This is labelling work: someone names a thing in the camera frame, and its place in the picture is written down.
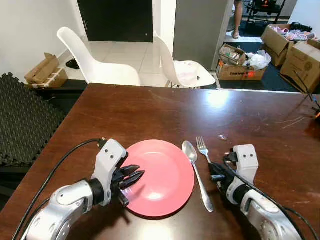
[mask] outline white plastic chair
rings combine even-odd
[[[188,84],[183,83],[178,77],[181,76],[183,72],[177,72],[179,69],[175,67],[175,61],[170,53],[168,46],[157,35],[156,32],[154,32],[154,37],[155,44],[160,49],[162,70],[164,75],[168,79],[166,87],[169,86],[170,82],[174,85],[183,86],[186,88],[198,88],[202,86],[212,85],[216,82],[215,78],[199,63],[195,61],[181,61],[182,63],[192,65],[192,67],[197,70],[197,77],[195,77],[192,81],[189,81]]]
[[[75,58],[88,84],[141,85],[139,75],[133,67],[95,60],[70,28],[62,27],[56,35]]]

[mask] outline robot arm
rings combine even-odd
[[[136,183],[144,171],[139,166],[119,168],[128,152],[115,140],[109,139],[98,153],[91,180],[81,180],[55,191],[48,205],[31,221],[22,239],[65,240],[69,230],[83,214],[100,204],[110,203],[112,195],[118,196],[126,206],[128,199],[121,190]]]
[[[258,159],[253,145],[233,147],[225,158],[236,163],[236,173],[253,184],[258,169]],[[301,240],[296,228],[284,213],[270,200],[251,189],[235,173],[218,163],[209,163],[211,179],[218,189],[257,229],[262,240]]]

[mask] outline spoon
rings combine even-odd
[[[208,212],[213,212],[214,207],[211,203],[211,200],[207,194],[207,191],[205,189],[205,186],[203,182],[201,181],[197,166],[196,166],[196,160],[198,158],[197,152],[194,148],[194,146],[189,141],[184,141],[182,144],[182,152],[189,158],[190,163],[193,166],[193,169],[195,171],[196,177],[198,179],[200,190],[201,190],[201,197],[204,203],[205,208],[208,210]]]

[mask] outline black door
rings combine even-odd
[[[153,41],[153,0],[77,1],[89,41]]]

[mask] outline brown table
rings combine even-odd
[[[232,146],[253,144],[259,160],[255,185],[296,209],[320,232],[320,124],[313,120],[311,106],[301,94],[90,84],[0,213],[1,239],[11,239],[56,162],[76,144],[98,137],[116,139],[128,148],[147,139],[181,147],[184,140],[196,144],[196,136],[203,136],[211,160],[220,163]],[[98,151],[91,143],[74,152],[36,205],[59,187],[89,178]],[[195,181],[189,201],[168,218],[142,219],[114,201],[82,216],[68,239],[259,239],[210,182],[204,156],[197,166],[215,212],[206,211]],[[312,239],[302,221],[297,223]]]

